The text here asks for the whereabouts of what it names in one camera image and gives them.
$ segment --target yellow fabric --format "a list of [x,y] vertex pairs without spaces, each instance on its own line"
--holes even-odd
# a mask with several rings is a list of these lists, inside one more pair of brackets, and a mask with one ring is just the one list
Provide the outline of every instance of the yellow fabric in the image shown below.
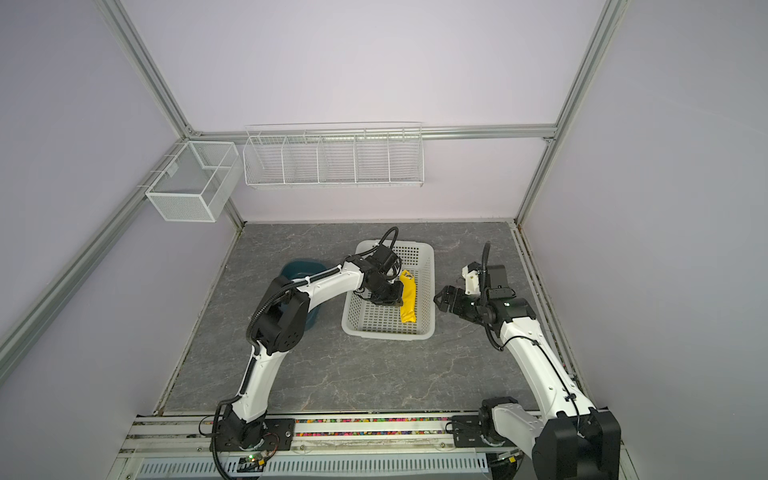
[[403,323],[416,322],[416,281],[408,270],[400,273],[402,282],[402,306],[400,307],[400,321]]

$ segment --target blue bowl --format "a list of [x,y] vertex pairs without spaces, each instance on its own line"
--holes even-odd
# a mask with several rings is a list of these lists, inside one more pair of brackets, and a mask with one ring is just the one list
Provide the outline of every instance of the blue bowl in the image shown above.
[[[283,269],[280,271],[280,275],[286,277],[288,280],[295,280],[297,278],[304,278],[305,276],[317,275],[324,272],[328,268],[318,260],[311,258],[297,258],[286,263]],[[311,309],[306,314],[306,322],[304,331],[311,329],[315,325],[317,314],[320,312],[320,305]]]

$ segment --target gray marble surface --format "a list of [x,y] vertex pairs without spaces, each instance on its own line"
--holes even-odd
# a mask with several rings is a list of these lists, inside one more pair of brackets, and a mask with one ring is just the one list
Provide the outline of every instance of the gray marble surface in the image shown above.
[[[296,258],[327,266],[377,239],[389,224],[247,225],[200,321],[165,412],[213,411],[231,397],[245,370],[245,329],[270,281]],[[463,286],[461,268],[504,264],[518,296],[533,299],[506,223],[401,223],[399,240],[435,249],[435,290]],[[321,306],[316,325],[283,361],[270,393],[270,412],[318,410],[476,410],[483,399],[513,396],[536,409],[531,390],[507,352],[493,350],[480,326],[437,311],[435,334],[423,341],[364,339],[344,333],[345,295]]]

